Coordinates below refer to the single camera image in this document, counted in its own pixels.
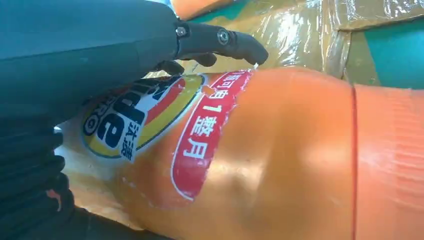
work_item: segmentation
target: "plastic wrap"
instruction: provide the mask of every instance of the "plastic wrap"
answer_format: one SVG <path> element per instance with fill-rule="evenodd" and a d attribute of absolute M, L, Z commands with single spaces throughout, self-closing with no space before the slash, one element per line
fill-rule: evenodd
<path fill-rule="evenodd" d="M 329 0 L 338 30 L 363 29 L 424 15 L 424 0 Z"/>
<path fill-rule="evenodd" d="M 302 66 L 341 78 L 349 50 L 350 33 L 334 31 L 327 1 L 269 0 L 250 1 L 230 20 L 218 16 L 207 24 L 223 26 L 254 36 L 269 52 L 259 69 Z M 244 60 L 218 56 L 213 67 L 195 61 L 180 62 L 186 74 L 218 73 L 252 66 Z M 148 77 L 160 76 L 160 73 Z"/>
<path fill-rule="evenodd" d="M 174 10 L 182 20 L 189 20 L 201 14 L 228 5 L 236 0 L 150 0 L 163 3 Z"/>
<path fill-rule="evenodd" d="M 352 84 L 380 86 L 375 63 L 363 32 L 353 32 L 343 79 Z"/>

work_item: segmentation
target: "bottle label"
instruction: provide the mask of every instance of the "bottle label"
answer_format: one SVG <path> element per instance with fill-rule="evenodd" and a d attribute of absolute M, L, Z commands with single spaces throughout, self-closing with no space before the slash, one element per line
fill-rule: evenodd
<path fill-rule="evenodd" d="M 85 115 L 85 146 L 123 167 L 116 175 L 155 207 L 191 203 L 200 193 L 248 71 L 142 79 Z"/>

